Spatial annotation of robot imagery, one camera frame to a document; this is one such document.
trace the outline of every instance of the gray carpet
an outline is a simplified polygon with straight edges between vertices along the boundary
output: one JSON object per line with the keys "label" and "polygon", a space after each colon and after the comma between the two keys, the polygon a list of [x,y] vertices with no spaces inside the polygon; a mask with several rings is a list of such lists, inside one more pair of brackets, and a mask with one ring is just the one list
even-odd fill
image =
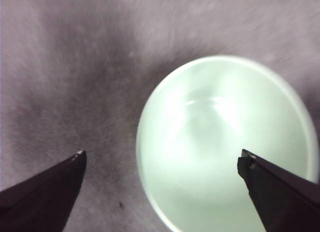
{"label": "gray carpet", "polygon": [[319,37],[320,0],[1,0],[1,188],[85,149],[65,231],[168,231],[135,161],[153,88],[195,58],[247,57],[296,89],[319,135]]}

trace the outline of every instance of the gray fabric surface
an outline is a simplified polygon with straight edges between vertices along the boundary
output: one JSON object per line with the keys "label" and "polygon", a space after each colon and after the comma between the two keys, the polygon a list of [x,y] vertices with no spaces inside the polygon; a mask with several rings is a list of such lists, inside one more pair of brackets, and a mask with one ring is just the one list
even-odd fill
{"label": "gray fabric surface", "polygon": [[168,231],[135,161],[153,88],[195,58],[247,57],[296,89],[319,134],[319,35],[320,0],[1,0],[1,188],[85,149],[65,231]]}

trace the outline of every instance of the dark spot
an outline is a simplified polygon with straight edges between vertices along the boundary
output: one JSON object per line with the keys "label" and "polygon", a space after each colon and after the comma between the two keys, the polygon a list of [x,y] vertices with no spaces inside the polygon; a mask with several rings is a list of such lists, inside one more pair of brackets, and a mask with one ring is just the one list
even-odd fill
{"label": "dark spot", "polygon": [[121,209],[124,209],[125,207],[124,207],[124,204],[122,203],[122,202],[120,202],[119,201],[119,207],[121,208]]}

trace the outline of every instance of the table surface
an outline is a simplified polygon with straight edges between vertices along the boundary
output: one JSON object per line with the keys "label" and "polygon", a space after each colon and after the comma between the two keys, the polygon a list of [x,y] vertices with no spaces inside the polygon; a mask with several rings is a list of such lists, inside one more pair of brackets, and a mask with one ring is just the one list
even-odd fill
{"label": "table surface", "polygon": [[154,87],[230,54],[288,81],[320,135],[320,0],[1,0],[1,188],[88,154],[65,231],[169,231],[135,158]]}

